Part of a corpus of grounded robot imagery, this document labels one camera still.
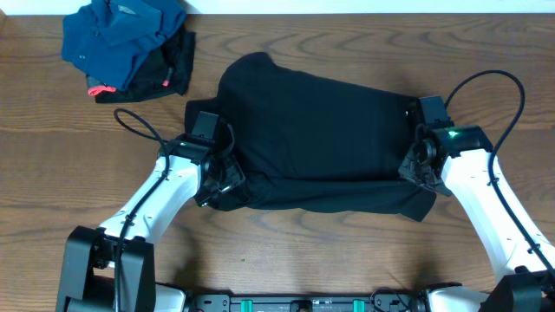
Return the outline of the black t-shirt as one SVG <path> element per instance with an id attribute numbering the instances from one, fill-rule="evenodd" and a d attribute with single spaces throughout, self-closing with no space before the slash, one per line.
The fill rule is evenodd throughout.
<path id="1" fill-rule="evenodd" d="M 185 127 L 200 112 L 219 115 L 245 182 L 215 208 L 402 214 L 420 221 L 436 196 L 399 175 L 412 143 L 395 94 L 279 67 L 262 52 L 222 75 L 215 97 L 186 104 Z"/>

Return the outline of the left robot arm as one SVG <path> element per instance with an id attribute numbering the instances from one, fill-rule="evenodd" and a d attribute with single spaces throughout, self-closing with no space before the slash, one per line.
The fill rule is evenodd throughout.
<path id="1" fill-rule="evenodd" d="M 58 311 L 185 311 L 184 290 L 157 283 L 154 249 L 181 207 L 207 205 L 245 177 L 233 158 L 234 137 L 182 134 L 160 143 L 155 167 L 112 217 L 67 238 Z"/>

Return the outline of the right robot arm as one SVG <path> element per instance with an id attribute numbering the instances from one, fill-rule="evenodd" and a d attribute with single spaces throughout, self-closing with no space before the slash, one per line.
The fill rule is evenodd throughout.
<path id="1" fill-rule="evenodd" d="M 429 286 L 414 311 L 552 311 L 554 245 L 506 180 L 478 126 L 415 128 L 399 173 L 427 191 L 455 196 L 486 250 L 496 285 L 489 293 L 459 283 Z"/>

